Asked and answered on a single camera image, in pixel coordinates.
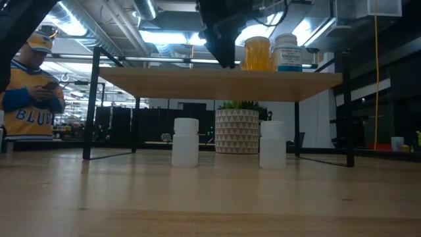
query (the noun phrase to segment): desk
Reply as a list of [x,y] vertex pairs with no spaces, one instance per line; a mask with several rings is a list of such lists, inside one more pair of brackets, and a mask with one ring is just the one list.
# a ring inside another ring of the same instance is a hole
[[[120,153],[97,149],[92,154]],[[0,230],[9,236],[416,236],[421,165],[358,158],[347,169],[288,155],[282,171],[256,155],[171,151],[81,161],[82,149],[0,156]],[[314,158],[340,161],[340,155]]]
[[[107,56],[118,67],[99,68],[101,54]],[[317,73],[334,62],[341,60],[342,74]],[[97,93],[98,77],[112,82],[136,98],[136,108],[132,117],[132,153],[137,147],[137,116],[141,97],[174,99],[222,99],[253,101],[288,101],[295,103],[295,156],[300,156],[299,102],[339,84],[344,87],[347,159],[346,164],[330,163],[354,167],[354,147],[352,140],[351,89],[349,86],[349,54],[343,52],[336,58],[320,66],[315,73],[307,72],[257,72],[241,70],[188,70],[163,68],[124,68],[112,55],[101,47],[93,52],[91,88],[86,119],[84,159],[92,159],[91,145],[93,117]]]

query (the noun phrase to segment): man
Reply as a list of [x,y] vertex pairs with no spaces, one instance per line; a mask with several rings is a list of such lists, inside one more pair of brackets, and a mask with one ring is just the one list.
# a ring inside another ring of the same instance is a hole
[[34,32],[11,62],[10,84],[0,95],[5,112],[6,139],[52,139],[51,115],[64,111],[64,96],[57,79],[39,67],[53,42]]

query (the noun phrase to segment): white planter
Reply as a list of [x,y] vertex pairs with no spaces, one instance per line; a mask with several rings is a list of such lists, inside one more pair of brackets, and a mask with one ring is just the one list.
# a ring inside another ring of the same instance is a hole
[[259,112],[221,109],[215,118],[215,150],[218,153],[256,154],[259,150]]

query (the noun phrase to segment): white plastic bottle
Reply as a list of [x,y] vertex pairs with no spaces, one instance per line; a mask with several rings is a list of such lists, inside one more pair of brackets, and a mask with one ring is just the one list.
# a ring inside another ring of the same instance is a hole
[[177,118],[174,121],[175,135],[172,139],[171,165],[193,168],[199,162],[199,121],[194,118]]
[[260,167],[262,169],[284,169],[287,160],[284,123],[265,121],[260,126]]
[[297,45],[297,36],[282,34],[276,38],[274,55],[277,57],[278,72],[302,72],[303,62],[301,54],[303,50]]

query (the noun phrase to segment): cap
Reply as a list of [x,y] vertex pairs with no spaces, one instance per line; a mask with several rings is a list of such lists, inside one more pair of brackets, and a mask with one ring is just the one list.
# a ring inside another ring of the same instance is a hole
[[29,46],[39,52],[51,53],[53,41],[43,32],[34,32],[27,40]]

